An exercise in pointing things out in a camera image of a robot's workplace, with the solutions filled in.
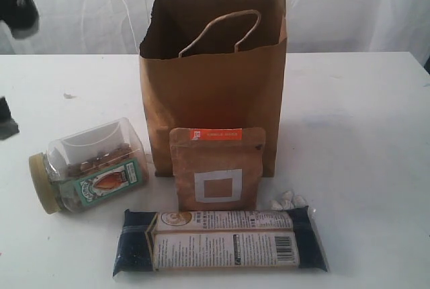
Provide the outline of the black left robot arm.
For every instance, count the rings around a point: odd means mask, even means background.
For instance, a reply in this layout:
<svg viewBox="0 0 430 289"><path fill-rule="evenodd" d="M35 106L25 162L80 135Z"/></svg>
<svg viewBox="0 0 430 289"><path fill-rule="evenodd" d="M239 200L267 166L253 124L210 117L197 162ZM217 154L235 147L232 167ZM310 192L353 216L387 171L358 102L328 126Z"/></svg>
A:
<svg viewBox="0 0 430 289"><path fill-rule="evenodd" d="M16 40L24 40L39 30L40 15L34 0L1 0L1 22Z"/></svg>

